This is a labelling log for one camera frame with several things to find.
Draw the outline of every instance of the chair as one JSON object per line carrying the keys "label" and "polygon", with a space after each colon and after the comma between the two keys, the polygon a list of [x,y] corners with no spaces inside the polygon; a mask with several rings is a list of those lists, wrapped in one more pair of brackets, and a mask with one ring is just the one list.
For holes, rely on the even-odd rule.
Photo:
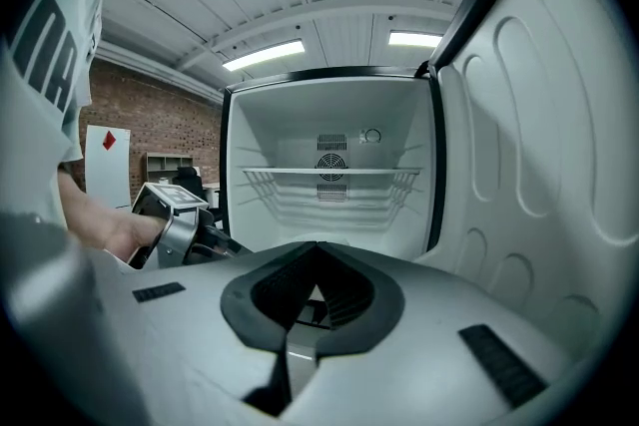
{"label": "chair", "polygon": [[[178,167],[178,175],[172,179],[173,185],[179,185],[186,189],[194,196],[202,201],[207,200],[207,196],[202,187],[202,178],[198,176],[197,171],[192,167]],[[222,210],[219,208],[209,208],[209,212],[213,214],[214,220],[222,219]]]}

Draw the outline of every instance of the white plastic surface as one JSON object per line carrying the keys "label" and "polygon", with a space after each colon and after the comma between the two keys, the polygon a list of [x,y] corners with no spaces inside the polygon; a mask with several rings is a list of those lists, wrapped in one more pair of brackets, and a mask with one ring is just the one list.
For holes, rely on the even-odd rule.
{"label": "white plastic surface", "polygon": [[624,312],[639,239],[639,73],[614,0],[499,0],[441,70],[439,245],[575,358]]}
{"label": "white plastic surface", "polygon": [[[360,140],[376,129],[378,143]],[[401,258],[423,253],[433,187],[428,83],[342,78],[281,84],[233,95],[227,148],[231,235],[251,250],[292,240],[340,243]],[[319,151],[319,135],[345,135],[345,151]],[[339,153],[335,182],[317,170]],[[317,185],[347,185],[347,200],[320,201]]]}
{"label": "white plastic surface", "polygon": [[[152,424],[201,426],[212,424],[212,417],[224,425],[284,424],[242,402],[256,385],[267,384],[275,356],[247,348],[222,318],[220,295],[232,259],[198,265],[195,278],[187,278],[187,291],[203,289],[209,293],[206,299],[181,292],[140,306],[133,289],[185,282],[185,274],[195,267],[123,274],[110,254],[94,250],[91,255],[106,320],[136,374]],[[247,257],[241,264],[251,271],[260,262]],[[199,325],[197,335],[193,325]],[[237,370],[239,360],[242,371]]]}
{"label": "white plastic surface", "polygon": [[552,341],[475,286],[405,261],[348,254],[399,284],[401,319],[366,354],[321,359],[283,419],[309,426],[476,426],[503,416],[508,401],[458,333],[471,325],[488,325],[548,384],[569,367]]}

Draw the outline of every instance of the black lettering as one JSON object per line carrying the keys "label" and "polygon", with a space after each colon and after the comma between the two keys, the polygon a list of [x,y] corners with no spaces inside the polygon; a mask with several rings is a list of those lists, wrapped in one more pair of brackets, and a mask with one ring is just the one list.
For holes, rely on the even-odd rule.
{"label": "black lettering", "polygon": [[67,37],[62,45],[62,50],[58,55],[55,68],[51,74],[51,80],[49,81],[49,87],[47,87],[46,98],[51,103],[55,103],[58,91],[60,91],[60,97],[56,107],[60,109],[60,112],[64,112],[64,107],[67,105],[67,99],[69,98],[69,92],[71,91],[71,79],[73,78],[73,69],[78,58],[78,52],[76,45],[73,42],[73,37],[70,32],[67,32]]}
{"label": "black lettering", "polygon": [[[29,77],[29,85],[38,93],[41,93],[56,48],[66,31],[65,19],[56,1],[24,0],[22,10],[17,17],[18,22],[11,27],[7,33],[7,39],[9,45],[12,46],[15,42],[15,38],[18,36],[20,26],[36,2],[37,7],[28,20],[27,26],[20,36],[20,40],[17,41],[13,59],[18,71],[24,77],[27,72],[27,67],[29,66],[29,61],[36,50],[38,39],[41,37],[47,24],[51,24],[38,51],[38,55],[35,58],[33,69]],[[67,32],[45,93],[45,97],[52,104],[56,104],[56,97],[58,98],[56,107],[61,112],[64,112],[69,93],[71,92],[71,79],[73,78],[77,58],[78,50],[76,44],[73,41],[71,33]]]}
{"label": "black lettering", "polygon": [[55,0],[30,1],[31,2],[27,1],[27,9],[30,9],[34,2],[38,2],[38,5],[35,12],[31,15],[31,18],[27,22],[27,26],[20,37],[20,41],[18,41],[13,58],[18,70],[24,77],[37,41],[44,32],[47,24],[50,23],[49,20],[53,17],[53,24],[49,28],[49,32],[40,47],[40,51],[36,57],[36,62],[34,63],[32,75],[29,80],[29,85],[36,91],[41,92],[53,54],[64,33],[65,22],[64,17],[62,16],[62,11],[60,11]]}

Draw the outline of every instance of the ceiling light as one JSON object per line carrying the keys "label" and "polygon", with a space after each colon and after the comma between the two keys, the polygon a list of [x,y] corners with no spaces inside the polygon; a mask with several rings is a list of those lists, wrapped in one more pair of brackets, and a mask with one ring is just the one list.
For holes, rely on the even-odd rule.
{"label": "ceiling light", "polygon": [[246,68],[253,64],[263,63],[270,61],[271,59],[277,59],[286,55],[301,54],[305,51],[302,41],[290,41],[289,43],[283,43],[271,48],[266,48],[253,54],[245,55],[240,59],[234,59],[225,63],[223,66],[229,71],[236,71],[241,68]]}
{"label": "ceiling light", "polygon": [[408,47],[435,48],[441,41],[441,36],[420,34],[417,32],[390,32],[388,45],[402,45]]}

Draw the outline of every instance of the fan vent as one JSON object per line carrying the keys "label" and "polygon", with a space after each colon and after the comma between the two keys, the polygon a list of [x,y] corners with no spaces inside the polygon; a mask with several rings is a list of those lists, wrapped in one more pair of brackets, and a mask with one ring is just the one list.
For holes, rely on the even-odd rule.
{"label": "fan vent", "polygon": [[318,185],[318,199],[343,203],[348,199],[348,187],[346,185]]}
{"label": "fan vent", "polygon": [[318,135],[318,151],[346,151],[346,135]]}
{"label": "fan vent", "polygon": [[[346,163],[340,155],[335,153],[326,153],[320,159],[316,165],[317,169],[346,169]],[[323,180],[327,182],[336,182],[340,180],[343,175],[319,175]]]}

